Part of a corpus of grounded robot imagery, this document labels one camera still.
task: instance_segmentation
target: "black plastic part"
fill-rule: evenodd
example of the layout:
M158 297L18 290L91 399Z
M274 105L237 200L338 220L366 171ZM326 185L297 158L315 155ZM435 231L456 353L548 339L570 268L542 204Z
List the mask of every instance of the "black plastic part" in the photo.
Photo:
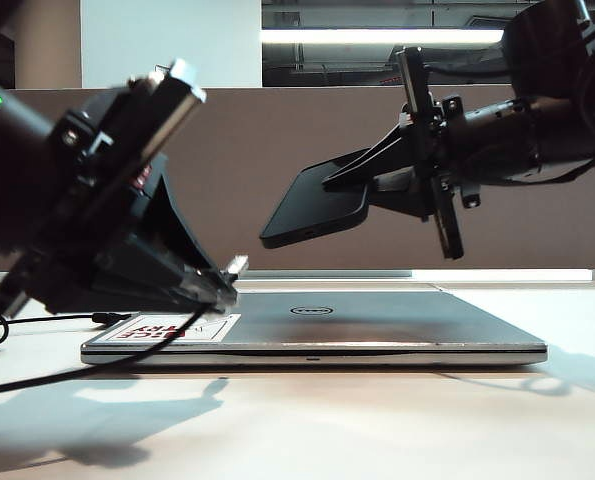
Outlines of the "black plastic part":
M586 47L579 42L588 26L582 16L578 0L544 0L506 25L502 51L508 67L533 65L512 75L517 96L566 98L574 94L577 76L588 58Z
M366 150L344 155L301 171L259 238L278 248L359 225L368 215L368 185L327 189L323 180Z

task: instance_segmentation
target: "sticker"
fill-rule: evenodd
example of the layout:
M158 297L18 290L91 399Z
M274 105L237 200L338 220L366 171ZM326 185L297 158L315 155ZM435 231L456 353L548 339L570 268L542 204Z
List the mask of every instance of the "sticker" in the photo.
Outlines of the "sticker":
M176 344L218 343L221 342L241 315L200 317ZM101 337L99 342L154 344L173 335L180 325L188 320L188 315L139 315L123 323L119 328Z

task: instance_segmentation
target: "ceiling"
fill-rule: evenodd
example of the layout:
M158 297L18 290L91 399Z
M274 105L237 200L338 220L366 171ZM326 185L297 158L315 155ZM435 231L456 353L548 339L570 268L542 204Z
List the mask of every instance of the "ceiling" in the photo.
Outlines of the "ceiling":
M262 28L492 28L503 29L536 2L455 0L263 0ZM595 21L595 1L587 2ZM391 85L401 82L394 53L401 45L264 45L264 86ZM494 70L505 65L499 45L485 49L425 49L428 63ZM477 83L468 77L435 84ZM507 77L486 83L509 83Z

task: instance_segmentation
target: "beige wall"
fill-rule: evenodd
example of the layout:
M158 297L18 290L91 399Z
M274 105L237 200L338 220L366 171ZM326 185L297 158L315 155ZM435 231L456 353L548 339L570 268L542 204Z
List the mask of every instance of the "beige wall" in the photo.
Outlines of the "beige wall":
M81 88L79 0L24 0L13 24L17 88Z
M476 108L512 95L503 86L435 87ZM82 91L20 92L57 116ZM224 264L251 268L595 268L595 171L576 182L488 187L482 206L458 208L466 255L442 258L434 224L371 207L353 230L265 250L257 235L302 168L369 146L394 125L397 87L217 89L166 145L179 207Z

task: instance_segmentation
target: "screw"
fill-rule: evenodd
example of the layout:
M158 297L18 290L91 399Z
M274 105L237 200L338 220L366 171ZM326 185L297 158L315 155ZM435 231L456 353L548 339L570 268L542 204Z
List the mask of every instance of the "screw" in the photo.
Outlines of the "screw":
M66 130L61 136L62 142L67 147L74 147L77 145L77 141L79 140L79 135L72 130Z

